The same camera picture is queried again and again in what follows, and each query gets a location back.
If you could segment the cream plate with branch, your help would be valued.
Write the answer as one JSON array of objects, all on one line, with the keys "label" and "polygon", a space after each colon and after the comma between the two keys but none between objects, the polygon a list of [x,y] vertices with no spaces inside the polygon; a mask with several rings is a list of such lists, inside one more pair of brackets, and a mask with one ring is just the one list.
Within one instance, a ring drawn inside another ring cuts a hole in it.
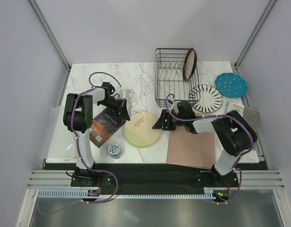
[{"label": "cream plate with branch", "polygon": [[123,135],[127,142],[138,148],[147,148],[155,144],[162,136],[162,130],[152,129],[158,118],[151,113],[137,113],[126,121]]}]

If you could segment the black wire dish rack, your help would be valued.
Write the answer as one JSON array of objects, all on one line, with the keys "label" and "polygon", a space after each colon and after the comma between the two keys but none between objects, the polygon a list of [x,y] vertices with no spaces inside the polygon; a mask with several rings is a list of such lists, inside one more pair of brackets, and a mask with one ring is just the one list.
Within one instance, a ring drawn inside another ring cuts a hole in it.
[{"label": "black wire dish rack", "polygon": [[165,107],[165,98],[174,94],[176,102],[189,101],[190,90],[200,85],[198,68],[189,80],[183,80],[183,66],[190,48],[157,48],[154,57],[154,97],[159,107]]}]

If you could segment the blue striped white plate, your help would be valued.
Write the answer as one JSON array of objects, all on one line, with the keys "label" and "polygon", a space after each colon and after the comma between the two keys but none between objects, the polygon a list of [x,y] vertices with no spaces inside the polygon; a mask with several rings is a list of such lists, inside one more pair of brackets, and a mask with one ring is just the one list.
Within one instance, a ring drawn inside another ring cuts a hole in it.
[{"label": "blue striped white plate", "polygon": [[223,96],[219,90],[211,85],[198,85],[193,87],[188,99],[191,105],[202,113],[213,113],[223,105]]}]

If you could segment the teal polka dot plate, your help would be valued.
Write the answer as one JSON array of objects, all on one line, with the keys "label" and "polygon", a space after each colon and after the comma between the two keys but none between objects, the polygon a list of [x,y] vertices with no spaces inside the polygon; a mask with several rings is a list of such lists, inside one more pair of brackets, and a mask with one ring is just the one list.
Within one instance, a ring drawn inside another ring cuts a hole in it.
[{"label": "teal polka dot plate", "polygon": [[227,98],[242,97],[248,90],[245,79],[235,73],[222,73],[217,76],[214,83],[221,95]]}]

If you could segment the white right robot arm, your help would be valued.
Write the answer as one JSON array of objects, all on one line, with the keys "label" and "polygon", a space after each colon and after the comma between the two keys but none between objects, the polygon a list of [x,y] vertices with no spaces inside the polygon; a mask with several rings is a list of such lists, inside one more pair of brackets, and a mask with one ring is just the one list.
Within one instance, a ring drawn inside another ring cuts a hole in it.
[{"label": "white right robot arm", "polygon": [[172,121],[193,134],[213,132],[217,135],[223,151],[212,166],[211,182],[222,186],[227,182],[242,156],[249,153],[257,141],[257,134],[247,121],[235,110],[221,115],[196,116],[190,103],[175,104],[175,110],[166,107]]}]

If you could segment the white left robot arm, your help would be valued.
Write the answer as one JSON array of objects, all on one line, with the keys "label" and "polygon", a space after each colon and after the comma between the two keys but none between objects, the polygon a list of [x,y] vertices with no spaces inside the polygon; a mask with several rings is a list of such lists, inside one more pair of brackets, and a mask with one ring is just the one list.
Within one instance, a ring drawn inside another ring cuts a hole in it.
[{"label": "white left robot arm", "polygon": [[80,94],[69,93],[66,97],[63,123],[72,133],[78,153],[77,168],[85,169],[82,181],[93,186],[98,181],[97,173],[107,173],[107,170],[95,169],[92,156],[89,133],[93,122],[93,105],[103,105],[124,121],[131,121],[127,110],[127,99],[116,99],[113,94],[115,87],[104,82],[101,86],[93,86]]}]

